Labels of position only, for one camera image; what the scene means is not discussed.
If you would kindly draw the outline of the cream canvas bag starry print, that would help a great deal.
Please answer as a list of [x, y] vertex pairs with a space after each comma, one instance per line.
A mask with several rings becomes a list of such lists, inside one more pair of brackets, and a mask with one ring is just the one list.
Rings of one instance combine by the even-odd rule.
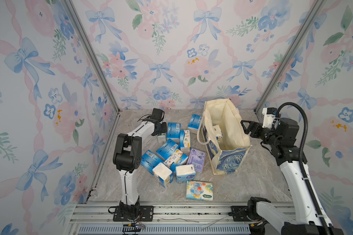
[[[205, 102], [197, 140], [206, 147], [214, 175], [238, 172], [246, 158], [251, 143], [241, 126], [242, 120], [239, 110], [229, 99]], [[223, 138], [220, 142], [214, 135], [214, 125], [221, 128]]]

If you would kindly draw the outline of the white tissue pack cartoon blue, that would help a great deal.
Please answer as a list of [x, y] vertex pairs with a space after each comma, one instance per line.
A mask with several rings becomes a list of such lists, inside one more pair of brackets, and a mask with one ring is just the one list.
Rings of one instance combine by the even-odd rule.
[[193, 164], [185, 164], [176, 167], [176, 182], [186, 183], [195, 179], [196, 171]]

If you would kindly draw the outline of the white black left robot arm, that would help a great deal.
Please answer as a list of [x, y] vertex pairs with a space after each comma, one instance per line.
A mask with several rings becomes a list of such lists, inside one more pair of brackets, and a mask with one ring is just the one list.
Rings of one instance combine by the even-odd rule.
[[139, 203], [136, 186], [136, 171], [142, 158], [142, 144], [150, 136], [166, 133], [167, 123], [164, 111], [154, 108], [151, 114], [142, 116], [139, 126], [129, 133], [120, 133], [116, 139], [113, 164], [119, 171], [122, 185], [120, 203], [124, 206], [135, 206]]

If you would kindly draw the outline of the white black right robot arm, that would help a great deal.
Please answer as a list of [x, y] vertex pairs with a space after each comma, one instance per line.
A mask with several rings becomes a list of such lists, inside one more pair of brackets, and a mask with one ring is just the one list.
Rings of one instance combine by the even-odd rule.
[[293, 199], [295, 218], [284, 214], [268, 199], [251, 197], [246, 208], [239, 210], [241, 217], [254, 222], [262, 221], [272, 225], [282, 235], [342, 235], [342, 229], [335, 228], [318, 201], [311, 182], [307, 159], [303, 148], [295, 145], [299, 125], [289, 118], [274, 121], [275, 127], [243, 120], [244, 133], [260, 139], [270, 146], [270, 153], [280, 167]]

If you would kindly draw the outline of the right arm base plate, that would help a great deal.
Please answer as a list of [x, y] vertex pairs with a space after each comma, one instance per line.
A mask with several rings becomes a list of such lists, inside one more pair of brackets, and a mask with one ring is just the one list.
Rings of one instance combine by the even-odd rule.
[[231, 206], [231, 212], [228, 213], [228, 216], [231, 216], [234, 222], [250, 222], [247, 208], [247, 206]]

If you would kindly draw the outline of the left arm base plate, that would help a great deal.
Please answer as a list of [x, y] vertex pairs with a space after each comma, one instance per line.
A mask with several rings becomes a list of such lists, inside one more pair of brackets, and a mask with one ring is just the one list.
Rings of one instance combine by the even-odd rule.
[[114, 222], [152, 222], [154, 206], [119, 205], [111, 213]]

